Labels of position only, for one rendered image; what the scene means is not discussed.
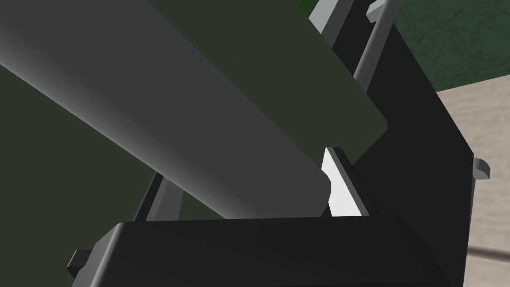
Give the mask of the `black cupboard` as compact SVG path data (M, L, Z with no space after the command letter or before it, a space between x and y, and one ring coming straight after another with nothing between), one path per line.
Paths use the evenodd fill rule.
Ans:
M379 213L404 219L464 287L473 152L395 25L367 95L387 131L353 165L357 176Z

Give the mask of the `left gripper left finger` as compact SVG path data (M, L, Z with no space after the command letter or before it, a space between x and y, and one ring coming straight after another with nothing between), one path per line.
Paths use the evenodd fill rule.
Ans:
M155 172L133 220L135 222L178 220L183 194L182 188Z

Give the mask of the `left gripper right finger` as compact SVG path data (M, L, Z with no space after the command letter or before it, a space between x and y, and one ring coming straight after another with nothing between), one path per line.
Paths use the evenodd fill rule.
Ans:
M380 214L341 148L325 148L321 169L331 182L328 205L333 217Z

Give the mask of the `dark green cupboard door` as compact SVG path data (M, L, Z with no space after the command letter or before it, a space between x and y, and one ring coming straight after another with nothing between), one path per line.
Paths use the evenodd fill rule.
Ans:
M308 158L357 160L386 120L296 0L147 0ZM66 287L70 240L128 223L157 172L0 65L3 287ZM224 218L184 190L186 219Z

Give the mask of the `grey bar handle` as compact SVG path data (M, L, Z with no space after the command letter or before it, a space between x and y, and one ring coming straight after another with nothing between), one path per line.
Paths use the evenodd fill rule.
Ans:
M147 0L0 0L0 65L226 219L328 203L321 168Z

